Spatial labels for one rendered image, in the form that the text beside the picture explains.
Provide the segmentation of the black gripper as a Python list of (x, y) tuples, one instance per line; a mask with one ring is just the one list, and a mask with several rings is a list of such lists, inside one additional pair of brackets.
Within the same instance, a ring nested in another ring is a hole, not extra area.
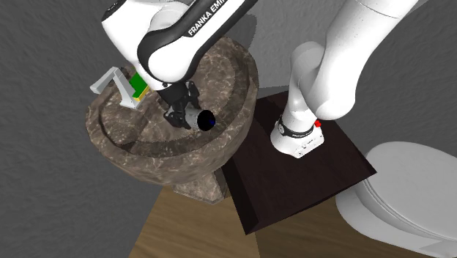
[(182, 82), (170, 84), (168, 87), (159, 90), (157, 93), (168, 105), (167, 112), (163, 114), (163, 117), (171, 126), (175, 128), (183, 128), (185, 126), (186, 121), (184, 110), (187, 106), (188, 96), (190, 103), (194, 108), (201, 108), (198, 103), (198, 96), (200, 94), (193, 81), (187, 81), (186, 85)]

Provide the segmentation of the grey cylinder with black end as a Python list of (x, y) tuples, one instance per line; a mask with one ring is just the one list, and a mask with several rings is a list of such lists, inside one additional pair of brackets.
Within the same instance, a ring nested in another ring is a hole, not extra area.
[(202, 131), (211, 130), (216, 124), (215, 115), (211, 111), (193, 107), (185, 109), (185, 121), (191, 128)]

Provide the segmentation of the green and yellow sponge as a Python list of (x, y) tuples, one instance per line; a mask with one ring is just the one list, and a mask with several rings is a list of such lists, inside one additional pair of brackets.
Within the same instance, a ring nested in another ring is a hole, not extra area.
[(132, 95), (133, 99), (136, 101), (141, 101), (146, 93), (149, 91), (149, 86), (143, 80), (142, 77), (138, 73), (136, 73), (130, 80), (129, 83), (131, 87), (134, 89), (134, 93)]

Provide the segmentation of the grey angular faucet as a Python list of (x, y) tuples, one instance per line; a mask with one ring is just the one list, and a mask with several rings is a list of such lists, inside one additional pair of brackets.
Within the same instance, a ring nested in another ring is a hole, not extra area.
[(119, 105), (126, 108), (137, 109), (140, 105), (140, 100), (135, 100), (133, 94), (135, 90), (130, 82), (126, 79), (124, 73), (118, 67), (110, 68), (104, 75), (102, 75), (95, 83), (90, 86), (90, 89), (95, 94), (101, 94), (102, 91), (113, 81), (122, 100)]

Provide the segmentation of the dark brown robot stand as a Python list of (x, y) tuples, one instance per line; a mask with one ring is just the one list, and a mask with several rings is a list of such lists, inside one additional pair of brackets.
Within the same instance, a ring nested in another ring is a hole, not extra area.
[(324, 143), (297, 159), (270, 142), (287, 92), (257, 100), (250, 130), (223, 166), (245, 234), (314, 207), (376, 173), (334, 121), (322, 121)]

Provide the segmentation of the white toilet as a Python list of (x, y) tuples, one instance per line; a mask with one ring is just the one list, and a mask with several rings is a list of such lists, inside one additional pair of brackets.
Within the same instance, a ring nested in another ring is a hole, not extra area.
[(339, 193), (336, 206), (360, 234), (434, 258), (457, 258), (457, 158), (392, 141), (371, 149), (376, 174)]

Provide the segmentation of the brown marble pedestal sink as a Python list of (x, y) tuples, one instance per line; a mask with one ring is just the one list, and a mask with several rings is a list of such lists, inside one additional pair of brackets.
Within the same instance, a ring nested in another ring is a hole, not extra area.
[(253, 120), (256, 63), (246, 48), (222, 37), (205, 53), (193, 81), (200, 107), (215, 115), (209, 131), (172, 127), (163, 116), (168, 106), (156, 92), (147, 92), (137, 109), (121, 106), (114, 82), (89, 105), (85, 126), (100, 153), (128, 175), (217, 204), (228, 190), (221, 168)]

